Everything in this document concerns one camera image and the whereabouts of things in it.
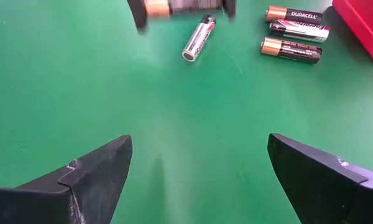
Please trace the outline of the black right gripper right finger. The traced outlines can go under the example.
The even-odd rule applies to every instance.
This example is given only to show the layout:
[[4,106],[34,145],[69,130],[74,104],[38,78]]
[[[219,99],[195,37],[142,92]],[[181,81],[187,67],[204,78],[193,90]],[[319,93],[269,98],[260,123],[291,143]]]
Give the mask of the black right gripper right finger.
[[373,224],[373,171],[277,133],[267,152],[302,224]]

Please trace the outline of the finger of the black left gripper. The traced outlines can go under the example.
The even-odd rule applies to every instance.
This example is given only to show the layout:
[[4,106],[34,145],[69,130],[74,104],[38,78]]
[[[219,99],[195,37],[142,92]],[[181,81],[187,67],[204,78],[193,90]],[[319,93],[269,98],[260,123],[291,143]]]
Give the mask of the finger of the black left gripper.
[[223,8],[230,19],[235,18],[237,0],[223,0]]
[[136,28],[138,30],[145,30],[147,26],[147,12],[144,0],[127,0],[127,3],[132,12]]

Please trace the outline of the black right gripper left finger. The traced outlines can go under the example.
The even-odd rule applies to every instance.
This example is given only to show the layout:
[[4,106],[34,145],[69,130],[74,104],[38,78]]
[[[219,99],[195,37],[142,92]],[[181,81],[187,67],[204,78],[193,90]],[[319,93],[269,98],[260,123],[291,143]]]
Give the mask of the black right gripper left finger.
[[132,139],[123,135],[28,183],[0,188],[0,224],[110,224],[131,159]]

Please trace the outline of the red plastic bin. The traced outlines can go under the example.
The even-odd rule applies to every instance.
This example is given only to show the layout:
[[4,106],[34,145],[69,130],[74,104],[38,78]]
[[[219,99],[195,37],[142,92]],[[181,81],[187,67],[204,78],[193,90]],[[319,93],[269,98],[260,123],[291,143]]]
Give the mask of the red plastic bin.
[[373,0],[333,0],[332,6],[373,59]]

